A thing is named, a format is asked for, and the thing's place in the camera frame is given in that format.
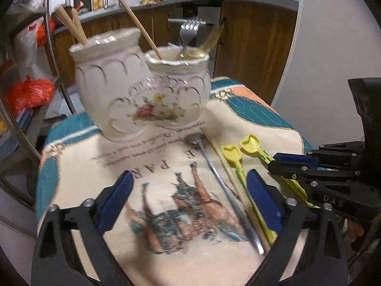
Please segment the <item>person's right hand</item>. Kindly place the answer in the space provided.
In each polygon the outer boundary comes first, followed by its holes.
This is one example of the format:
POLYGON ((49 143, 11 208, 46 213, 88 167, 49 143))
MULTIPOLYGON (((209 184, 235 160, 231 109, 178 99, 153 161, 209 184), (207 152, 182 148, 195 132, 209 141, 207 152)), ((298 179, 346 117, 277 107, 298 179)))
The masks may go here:
POLYGON ((364 228, 359 223, 348 220, 346 234, 349 236, 351 241, 355 241, 357 237, 363 236, 364 228))

